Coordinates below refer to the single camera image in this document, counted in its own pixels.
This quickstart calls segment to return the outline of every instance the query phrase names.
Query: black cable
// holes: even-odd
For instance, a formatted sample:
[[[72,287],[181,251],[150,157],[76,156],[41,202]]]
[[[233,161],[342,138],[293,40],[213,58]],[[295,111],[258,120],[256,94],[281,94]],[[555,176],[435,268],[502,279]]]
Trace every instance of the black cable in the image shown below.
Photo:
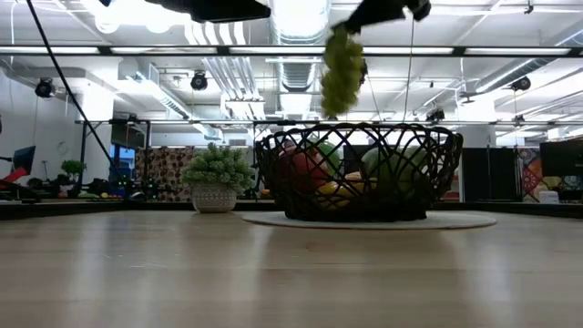
[[[40,34],[40,37],[43,39],[43,43],[45,44],[46,51],[48,52],[48,55],[51,57],[51,61],[53,62],[53,66],[55,66],[56,72],[58,73],[59,77],[63,81],[63,85],[65,86],[66,92],[68,93],[69,97],[73,100],[73,104],[75,104],[77,111],[79,112],[79,114],[81,114],[81,117],[83,117],[83,120],[87,123],[87,125],[89,126],[89,129],[91,130],[91,132],[95,136],[95,140],[97,141],[97,144],[99,144],[99,146],[101,147],[101,150],[103,150],[103,153],[106,155],[107,159],[109,160],[109,164],[113,167],[118,178],[120,178],[121,174],[119,174],[118,168],[116,168],[116,165],[114,164],[113,160],[109,156],[109,151],[103,145],[103,142],[101,142],[101,139],[99,138],[99,136],[97,135],[97,132],[95,131],[95,129],[93,128],[93,126],[89,122],[89,119],[87,119],[87,115],[85,115],[83,108],[81,108],[81,105],[79,105],[77,98],[73,94],[73,90],[71,89],[68,82],[66,81],[65,74],[63,74],[63,70],[61,69],[61,66],[56,61],[55,54],[53,54],[53,50],[51,49],[51,46],[48,44],[48,39],[46,38],[45,30],[43,29],[43,27],[40,24],[40,20],[38,19],[38,15],[36,14],[36,10],[35,10],[35,7],[33,6],[32,0],[26,0],[26,4],[28,5],[28,9],[30,9],[30,14],[33,16],[33,19],[35,19],[35,24],[36,24],[36,28],[38,28],[38,33]]]
[[[411,86],[411,67],[413,65],[413,43],[415,38],[415,21],[411,20],[411,42],[409,47],[409,69],[407,70],[407,89],[404,94],[404,111],[403,111],[403,122],[407,118],[407,105],[409,104],[409,87]]]

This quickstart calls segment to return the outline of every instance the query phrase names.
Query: bunch of grapes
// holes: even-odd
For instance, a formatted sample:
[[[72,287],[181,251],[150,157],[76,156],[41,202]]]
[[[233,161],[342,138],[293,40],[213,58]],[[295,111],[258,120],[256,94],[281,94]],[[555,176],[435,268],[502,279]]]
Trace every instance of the bunch of grapes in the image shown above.
[[[333,29],[326,42],[324,63],[330,68],[322,78],[322,111],[336,117],[348,112],[358,100],[363,46],[354,42],[343,26]]]

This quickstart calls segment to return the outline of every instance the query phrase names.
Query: potted plant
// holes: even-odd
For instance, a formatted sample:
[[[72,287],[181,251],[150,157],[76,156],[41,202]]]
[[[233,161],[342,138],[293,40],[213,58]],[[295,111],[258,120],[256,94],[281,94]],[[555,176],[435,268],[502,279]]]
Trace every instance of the potted plant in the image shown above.
[[[198,151],[182,170],[180,180],[190,185],[194,208],[201,213],[224,213],[232,210],[237,194],[253,186],[253,169],[240,149],[217,147]]]
[[[61,185],[61,190],[66,191],[69,197],[75,197],[79,194],[80,190],[73,189],[74,185],[81,173],[87,169],[87,164],[82,163],[78,160],[65,160],[61,164],[61,169],[66,173],[66,179],[60,179],[59,184]]]

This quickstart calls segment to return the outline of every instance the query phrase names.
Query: small plant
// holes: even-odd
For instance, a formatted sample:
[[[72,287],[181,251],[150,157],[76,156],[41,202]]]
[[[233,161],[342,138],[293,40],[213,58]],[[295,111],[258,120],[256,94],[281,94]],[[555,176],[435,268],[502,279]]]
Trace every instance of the small plant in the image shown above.
[[[78,160],[65,160],[63,161],[63,164],[61,164],[61,169],[70,179],[76,179],[87,169],[87,164],[81,163]]]
[[[182,170],[180,180],[189,185],[221,183],[243,192],[253,186],[253,174],[240,149],[219,148],[211,142],[209,149],[194,154],[190,164]]]
[[[31,190],[41,190],[43,188],[43,181],[39,178],[31,178],[26,186]]]

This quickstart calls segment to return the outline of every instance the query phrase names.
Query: black wire basket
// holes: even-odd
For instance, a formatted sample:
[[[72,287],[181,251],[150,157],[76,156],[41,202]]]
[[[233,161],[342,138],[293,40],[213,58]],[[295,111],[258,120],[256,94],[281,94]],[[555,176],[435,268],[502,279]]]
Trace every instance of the black wire basket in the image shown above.
[[[369,144],[352,145],[351,136]],[[255,152],[265,188],[290,219],[396,221],[426,218],[451,188],[462,144],[446,128],[340,123],[274,133]]]

